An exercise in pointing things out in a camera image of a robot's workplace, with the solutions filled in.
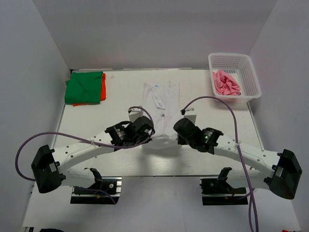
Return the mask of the white t shirt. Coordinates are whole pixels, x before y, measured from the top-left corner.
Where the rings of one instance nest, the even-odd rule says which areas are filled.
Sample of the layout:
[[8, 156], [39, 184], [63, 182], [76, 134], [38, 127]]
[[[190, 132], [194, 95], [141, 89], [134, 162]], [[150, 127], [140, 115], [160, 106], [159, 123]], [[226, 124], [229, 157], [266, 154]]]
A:
[[142, 148], [161, 151], [179, 147], [175, 123], [182, 118], [180, 110], [180, 84], [144, 83], [142, 107], [153, 119], [155, 133]]

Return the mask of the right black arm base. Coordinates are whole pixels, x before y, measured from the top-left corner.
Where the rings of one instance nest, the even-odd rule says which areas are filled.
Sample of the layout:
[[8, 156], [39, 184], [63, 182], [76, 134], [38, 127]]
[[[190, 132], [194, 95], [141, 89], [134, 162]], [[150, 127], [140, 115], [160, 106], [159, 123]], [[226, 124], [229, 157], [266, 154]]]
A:
[[216, 178], [200, 180], [203, 206], [248, 205], [246, 188], [233, 188]]

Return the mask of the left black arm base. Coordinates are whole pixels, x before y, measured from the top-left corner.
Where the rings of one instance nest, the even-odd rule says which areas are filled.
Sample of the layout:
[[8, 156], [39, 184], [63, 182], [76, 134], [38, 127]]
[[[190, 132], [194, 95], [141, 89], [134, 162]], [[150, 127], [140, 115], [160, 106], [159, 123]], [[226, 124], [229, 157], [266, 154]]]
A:
[[102, 178], [101, 182], [94, 183], [88, 188], [74, 186], [70, 204], [117, 204], [120, 198], [121, 186], [121, 177]]

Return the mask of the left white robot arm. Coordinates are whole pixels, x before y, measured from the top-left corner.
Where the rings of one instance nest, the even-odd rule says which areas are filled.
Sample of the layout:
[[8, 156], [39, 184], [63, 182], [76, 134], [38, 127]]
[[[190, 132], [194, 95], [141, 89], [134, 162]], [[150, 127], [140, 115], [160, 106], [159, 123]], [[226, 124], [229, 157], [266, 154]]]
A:
[[85, 141], [65, 147], [40, 147], [31, 164], [39, 193], [49, 193], [60, 186], [78, 186], [96, 193], [102, 181], [95, 168], [73, 170], [73, 166], [99, 155], [129, 149], [147, 143], [154, 125], [146, 117], [134, 122], [122, 121]]

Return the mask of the folded orange t shirt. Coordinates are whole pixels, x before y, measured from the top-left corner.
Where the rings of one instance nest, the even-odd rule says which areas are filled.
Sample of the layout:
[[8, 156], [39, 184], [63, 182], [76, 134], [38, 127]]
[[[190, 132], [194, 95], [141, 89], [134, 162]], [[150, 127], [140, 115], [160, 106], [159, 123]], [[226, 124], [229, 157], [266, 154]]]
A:
[[[106, 74], [102, 74], [100, 101], [106, 100]], [[94, 103], [75, 103], [72, 106], [93, 105]]]

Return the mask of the pink t shirt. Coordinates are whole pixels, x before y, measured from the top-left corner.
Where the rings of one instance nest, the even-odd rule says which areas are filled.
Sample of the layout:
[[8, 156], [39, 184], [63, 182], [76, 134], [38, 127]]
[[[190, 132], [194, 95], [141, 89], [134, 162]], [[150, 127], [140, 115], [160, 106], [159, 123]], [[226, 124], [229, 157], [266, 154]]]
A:
[[213, 72], [212, 75], [217, 94], [226, 96], [239, 96], [241, 94], [239, 84], [230, 74], [218, 70]]

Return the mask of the folded green t shirt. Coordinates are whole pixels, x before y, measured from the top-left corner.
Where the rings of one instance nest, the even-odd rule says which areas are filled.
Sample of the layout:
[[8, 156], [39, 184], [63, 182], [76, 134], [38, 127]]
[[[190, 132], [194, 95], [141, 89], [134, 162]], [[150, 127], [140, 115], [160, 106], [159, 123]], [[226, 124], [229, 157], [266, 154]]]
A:
[[66, 81], [65, 104], [101, 102], [103, 72], [73, 72]]

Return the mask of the white plastic basket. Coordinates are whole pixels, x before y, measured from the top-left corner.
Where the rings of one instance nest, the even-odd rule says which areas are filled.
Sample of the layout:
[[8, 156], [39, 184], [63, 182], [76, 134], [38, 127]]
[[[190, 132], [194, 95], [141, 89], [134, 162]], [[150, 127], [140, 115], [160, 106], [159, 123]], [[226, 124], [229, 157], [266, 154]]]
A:
[[[245, 54], [211, 53], [208, 56], [211, 84], [215, 97], [226, 102], [248, 102], [261, 97], [261, 89], [251, 58]], [[239, 85], [239, 95], [219, 94], [215, 88], [214, 73], [223, 71]]]

